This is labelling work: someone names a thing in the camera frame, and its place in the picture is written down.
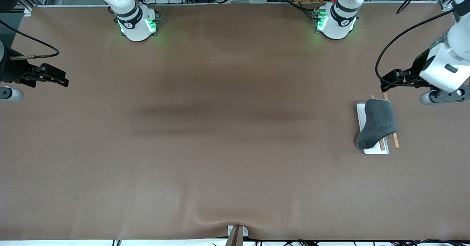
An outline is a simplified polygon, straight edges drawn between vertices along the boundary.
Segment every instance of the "wooden stick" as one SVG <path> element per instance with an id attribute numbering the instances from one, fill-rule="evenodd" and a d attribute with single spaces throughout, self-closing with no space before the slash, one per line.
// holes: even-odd
<path id="1" fill-rule="evenodd" d="M 381 151 L 384 151 L 384 150 L 385 150 L 385 142 L 383 141 L 383 139 L 381 139 L 381 140 L 379 141 L 379 143 L 380 143 L 380 150 L 381 150 Z"/>
<path id="2" fill-rule="evenodd" d="M 388 96 L 387 96 L 387 93 L 386 92 L 383 92 L 382 93 L 382 96 L 383 96 L 383 99 L 385 100 L 388 100 Z M 396 133 L 393 133 L 393 143 L 395 144 L 395 149 L 399 149 L 400 148 L 400 144 L 398 144 L 398 136 Z"/>

